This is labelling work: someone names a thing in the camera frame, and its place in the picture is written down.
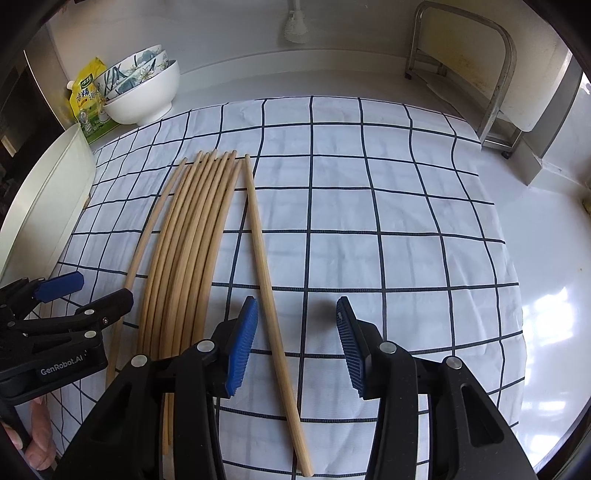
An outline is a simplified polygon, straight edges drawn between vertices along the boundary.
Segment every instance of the grid pattern cloth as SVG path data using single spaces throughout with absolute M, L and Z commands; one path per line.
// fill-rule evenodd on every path
M 350 383 L 335 324 L 342 295 L 358 318 L 413 355 L 461 357 L 517 425 L 525 342 L 515 270 L 476 172 L 480 144 L 466 122 L 438 112 L 358 98 L 261 99 L 184 112 L 118 138 L 95 152 L 92 199 L 54 272 L 78 270 L 85 286 L 38 314 L 72 314 L 121 288 L 167 177 L 183 157 L 192 162 L 214 148 L 252 156 L 281 333 L 318 476 L 363 478 L 378 411 Z M 241 182 L 217 259 L 207 335 L 259 293 Z M 135 353 L 159 228 L 135 280 L 119 369 Z M 108 347 L 110 329 L 103 334 Z M 58 450 L 104 385 L 100 372 L 48 396 Z M 426 478 L 423 396 L 419 406 L 417 478 Z M 242 387 L 216 409 L 230 480 L 299 475 L 263 318 Z

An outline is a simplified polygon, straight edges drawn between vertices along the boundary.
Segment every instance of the plastic bag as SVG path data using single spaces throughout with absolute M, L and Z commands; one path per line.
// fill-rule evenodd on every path
M 105 112 L 105 99 L 93 83 L 106 69 L 106 65 L 100 59 L 94 58 L 80 71 L 76 80 L 68 84 L 68 88 L 72 87 L 70 106 L 88 143 L 119 125 Z

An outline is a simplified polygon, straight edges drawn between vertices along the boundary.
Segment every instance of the finger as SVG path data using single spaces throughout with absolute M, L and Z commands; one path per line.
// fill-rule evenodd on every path
M 6 433 L 8 434 L 8 438 L 10 438 L 10 441 L 12 442 L 12 444 L 18 450 L 22 450 L 22 440 L 19 437 L 18 433 L 15 432 L 15 430 L 10 428 L 8 425 L 6 425 L 4 422 L 1 422 L 1 423 L 2 423 L 2 426 L 4 427 L 4 430 L 6 430 Z
M 53 431 L 49 409 L 44 403 L 31 402 L 31 436 L 41 450 L 46 452 L 52 442 Z
M 45 470 L 51 466 L 53 460 L 56 459 L 56 444 L 54 442 L 51 443 L 49 448 L 47 449 L 47 456 L 45 460 L 37 467 L 37 470 Z
M 29 462 L 29 465 L 31 465 L 31 468 L 37 470 L 47 459 L 47 452 L 39 447 L 35 441 L 32 441 L 25 452 L 25 458 Z

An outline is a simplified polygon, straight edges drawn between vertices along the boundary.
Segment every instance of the patterned bowl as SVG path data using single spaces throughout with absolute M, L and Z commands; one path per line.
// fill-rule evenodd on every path
M 147 61 L 143 65 L 139 66 L 136 71 L 127 78 L 122 79 L 109 93 L 107 93 L 105 100 L 112 100 L 122 93 L 137 87 L 140 83 L 144 83 L 146 80 L 149 80 L 153 76 L 165 70 L 166 67 L 168 67 L 168 55 L 166 54 L 166 50 L 164 50 L 162 53 L 156 55 L 152 60 Z
M 162 45 L 154 45 L 153 47 L 140 50 L 125 60 L 113 65 L 111 68 L 106 69 L 95 78 L 94 84 L 97 90 L 103 97 L 106 97 L 118 83 L 135 72 L 138 67 L 159 55 L 162 51 Z
M 105 103 L 105 112 L 117 123 L 148 125 L 172 108 L 181 78 L 176 60 L 168 68 L 135 88 Z

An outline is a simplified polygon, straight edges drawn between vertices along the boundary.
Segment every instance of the stacked bowls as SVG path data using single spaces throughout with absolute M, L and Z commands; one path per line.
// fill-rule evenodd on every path
M 99 75 L 94 84 L 105 98 L 105 112 L 120 124 L 146 125 L 172 107 L 180 69 L 162 45 L 130 55 Z

